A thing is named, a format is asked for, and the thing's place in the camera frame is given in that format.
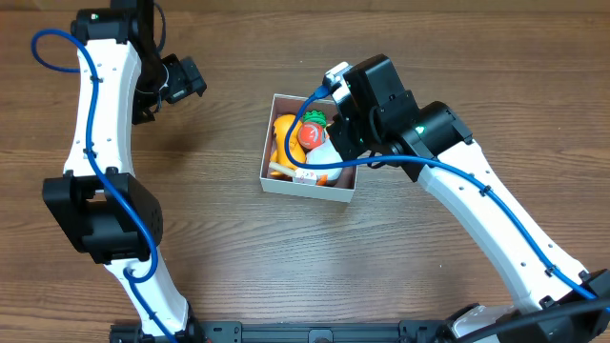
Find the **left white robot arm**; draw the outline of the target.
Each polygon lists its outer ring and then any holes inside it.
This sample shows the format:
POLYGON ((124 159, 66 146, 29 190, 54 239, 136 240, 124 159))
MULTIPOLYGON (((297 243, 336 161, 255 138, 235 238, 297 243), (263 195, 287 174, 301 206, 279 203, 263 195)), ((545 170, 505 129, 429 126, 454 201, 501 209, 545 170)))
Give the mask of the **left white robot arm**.
POLYGON ((135 177, 132 128, 164 104, 207 88, 194 61, 164 55, 166 21, 152 0, 83 9, 66 38, 76 46, 80 93, 62 174, 43 200, 72 246, 122 285, 140 321, 114 325, 112 342, 201 342, 204 331, 162 258, 163 214, 135 177))

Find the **white plush duck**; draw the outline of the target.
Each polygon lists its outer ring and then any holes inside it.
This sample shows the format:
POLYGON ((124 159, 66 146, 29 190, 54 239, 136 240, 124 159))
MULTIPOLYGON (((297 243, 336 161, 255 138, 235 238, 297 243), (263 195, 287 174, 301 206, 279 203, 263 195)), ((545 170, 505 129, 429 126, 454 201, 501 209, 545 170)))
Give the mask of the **white plush duck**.
MULTIPOLYGON (((336 151, 330 138, 327 138, 320 146, 312 149, 306 154, 308 165, 329 165, 342 162, 340 154, 336 151)), ((315 170, 317 176, 326 177, 325 186, 334 186, 340 175, 341 168, 315 170)))

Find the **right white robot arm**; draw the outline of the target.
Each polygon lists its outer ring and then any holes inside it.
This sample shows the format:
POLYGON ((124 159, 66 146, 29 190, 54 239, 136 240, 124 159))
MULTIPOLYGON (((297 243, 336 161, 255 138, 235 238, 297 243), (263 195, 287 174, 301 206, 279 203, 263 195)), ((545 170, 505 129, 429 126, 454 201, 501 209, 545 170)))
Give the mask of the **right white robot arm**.
POLYGON ((341 159, 402 168, 458 220, 510 293, 507 306, 451 318, 453 340, 588 342, 608 328, 608 271, 587 271, 542 230, 448 105, 420 106, 382 54, 336 65, 323 85, 337 107, 329 134, 341 159))

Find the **orange dinosaur toy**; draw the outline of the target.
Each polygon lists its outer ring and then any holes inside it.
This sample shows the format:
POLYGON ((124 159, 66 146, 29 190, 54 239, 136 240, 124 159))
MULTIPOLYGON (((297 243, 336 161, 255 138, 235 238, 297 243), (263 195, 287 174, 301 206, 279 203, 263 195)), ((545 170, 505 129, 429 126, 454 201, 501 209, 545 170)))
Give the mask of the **orange dinosaur toy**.
POLYGON ((288 158, 286 147, 289 147, 290 155, 294 161, 301 164, 306 162, 306 153, 296 138, 296 134, 302 126, 301 121, 297 120, 293 130, 289 131, 294 121, 294 114, 283 114, 279 115, 273 122, 275 151, 270 157, 271 162, 275 162, 293 171, 297 169, 297 166, 288 158))

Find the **wooden pig rattle drum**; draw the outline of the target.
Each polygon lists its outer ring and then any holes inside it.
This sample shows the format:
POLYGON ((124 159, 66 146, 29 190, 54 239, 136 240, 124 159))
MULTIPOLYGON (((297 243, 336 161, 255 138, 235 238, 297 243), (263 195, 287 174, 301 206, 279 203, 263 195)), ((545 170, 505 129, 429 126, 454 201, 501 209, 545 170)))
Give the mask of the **wooden pig rattle drum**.
POLYGON ((269 168, 273 172, 278 172, 281 176, 290 177, 295 183, 316 185, 318 181, 315 172, 307 169, 296 168, 293 170, 276 162, 270 162, 269 168))

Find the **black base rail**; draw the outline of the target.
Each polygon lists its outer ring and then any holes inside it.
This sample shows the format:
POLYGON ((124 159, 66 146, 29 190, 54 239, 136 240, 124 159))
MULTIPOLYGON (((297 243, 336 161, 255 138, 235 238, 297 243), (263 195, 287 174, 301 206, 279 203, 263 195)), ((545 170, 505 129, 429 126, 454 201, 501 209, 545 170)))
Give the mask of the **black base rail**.
POLYGON ((174 335, 179 343, 408 343, 456 342, 442 320, 376 324, 242 324, 204 321, 174 335))

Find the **green round toy wheel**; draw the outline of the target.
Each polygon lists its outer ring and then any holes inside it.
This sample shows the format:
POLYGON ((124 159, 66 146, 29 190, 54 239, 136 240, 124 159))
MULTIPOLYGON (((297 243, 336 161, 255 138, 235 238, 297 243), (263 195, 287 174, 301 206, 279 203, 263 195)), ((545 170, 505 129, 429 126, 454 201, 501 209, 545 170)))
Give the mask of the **green round toy wheel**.
POLYGON ((308 122, 316 123, 323 129, 325 129, 327 127, 327 117, 323 111, 318 111, 318 110, 306 111, 303 114, 301 121, 303 124, 308 123, 308 122))

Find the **white box pink interior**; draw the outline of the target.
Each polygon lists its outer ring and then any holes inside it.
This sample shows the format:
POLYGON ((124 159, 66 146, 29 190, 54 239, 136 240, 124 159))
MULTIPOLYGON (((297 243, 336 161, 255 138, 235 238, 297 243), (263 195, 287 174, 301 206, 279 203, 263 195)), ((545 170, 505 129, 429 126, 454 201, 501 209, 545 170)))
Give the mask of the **white box pink interior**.
POLYGON ((269 162, 275 152, 273 122, 281 114, 296 114, 306 97, 276 93, 270 109, 270 117, 264 143, 259 179, 264 192, 309 197, 350 203, 357 181, 357 167, 344 169, 337 183, 330 186, 315 186, 293 182, 290 179, 271 176, 269 162))

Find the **orange round ball toy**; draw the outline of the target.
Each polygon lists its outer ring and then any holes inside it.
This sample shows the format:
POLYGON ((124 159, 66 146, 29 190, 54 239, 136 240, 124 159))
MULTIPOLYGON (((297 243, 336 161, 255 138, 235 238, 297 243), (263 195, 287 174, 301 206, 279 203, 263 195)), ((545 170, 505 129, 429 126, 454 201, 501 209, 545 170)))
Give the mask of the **orange round ball toy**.
POLYGON ((305 122, 298 130, 296 138, 304 149, 313 150, 326 141, 326 132, 315 122, 305 122))

